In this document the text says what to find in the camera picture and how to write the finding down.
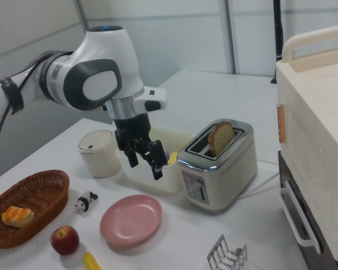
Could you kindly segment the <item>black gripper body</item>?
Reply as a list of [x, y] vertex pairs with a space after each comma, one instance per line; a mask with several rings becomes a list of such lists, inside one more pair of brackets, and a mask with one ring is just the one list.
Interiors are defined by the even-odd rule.
[[126, 156], [133, 157], [138, 153], [143, 159], [152, 159], [151, 153], [152, 140], [149, 137], [151, 129], [149, 116], [147, 113], [140, 114], [130, 119], [116, 119], [114, 121], [118, 148]]

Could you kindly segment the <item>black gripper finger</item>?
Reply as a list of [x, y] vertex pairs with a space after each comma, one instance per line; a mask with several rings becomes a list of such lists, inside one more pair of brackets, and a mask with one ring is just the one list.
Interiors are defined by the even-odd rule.
[[124, 154], [128, 158], [130, 167], [134, 168], [135, 166], [139, 164], [137, 156], [136, 156], [136, 152], [133, 150], [131, 146], [126, 146], [123, 151], [124, 151]]
[[163, 176], [162, 167], [164, 166], [164, 149], [161, 141], [156, 140], [149, 145], [148, 158], [153, 177], [159, 180]]

